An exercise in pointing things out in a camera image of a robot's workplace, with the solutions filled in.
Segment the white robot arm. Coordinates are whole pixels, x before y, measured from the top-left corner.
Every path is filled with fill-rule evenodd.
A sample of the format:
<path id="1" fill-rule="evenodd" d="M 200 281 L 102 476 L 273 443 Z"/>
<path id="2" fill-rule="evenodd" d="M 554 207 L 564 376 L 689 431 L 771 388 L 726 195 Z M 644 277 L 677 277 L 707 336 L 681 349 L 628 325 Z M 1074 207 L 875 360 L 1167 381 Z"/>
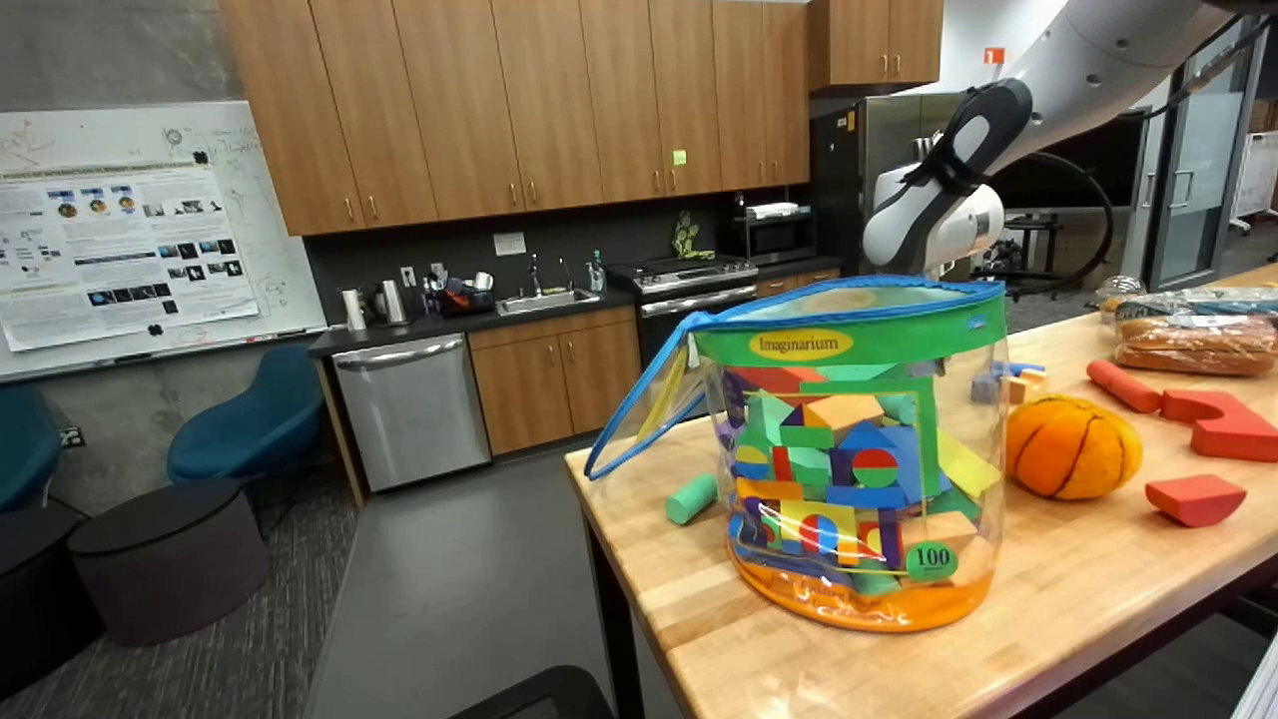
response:
<path id="1" fill-rule="evenodd" d="M 984 257 L 1003 231 L 990 178 L 1116 122 L 1233 15 L 1233 0 L 1068 0 L 1008 75 L 955 104 L 939 143 L 872 211 L 862 260 L 928 277 Z"/>

